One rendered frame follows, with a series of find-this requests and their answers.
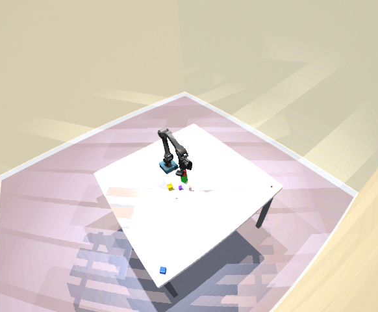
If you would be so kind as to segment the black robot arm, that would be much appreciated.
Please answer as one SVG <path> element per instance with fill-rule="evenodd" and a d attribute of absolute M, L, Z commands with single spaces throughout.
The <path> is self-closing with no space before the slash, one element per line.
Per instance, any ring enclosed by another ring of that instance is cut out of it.
<path fill-rule="evenodd" d="M 187 150 L 180 145 L 175 137 L 172 135 L 168 128 L 163 127 L 158 130 L 158 136 L 162 139 L 162 144 L 164 147 L 164 158 L 162 159 L 165 163 L 164 166 L 169 168 L 172 166 L 171 160 L 173 160 L 173 154 L 170 152 L 168 140 L 171 142 L 175 148 L 176 155 L 178 156 L 179 163 L 184 164 L 184 170 L 192 170 L 193 163 L 188 159 L 189 155 Z M 167 139 L 168 138 L 168 139 Z M 186 155 L 184 155 L 186 154 Z"/>

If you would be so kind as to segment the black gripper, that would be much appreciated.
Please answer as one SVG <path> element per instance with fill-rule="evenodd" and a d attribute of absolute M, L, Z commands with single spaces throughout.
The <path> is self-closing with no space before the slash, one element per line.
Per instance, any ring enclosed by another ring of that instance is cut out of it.
<path fill-rule="evenodd" d="M 176 171 L 175 175 L 176 176 L 179 176 L 179 177 L 182 177 L 184 175 L 184 164 L 181 164 L 178 162 L 178 165 L 179 165 L 179 170 Z"/>

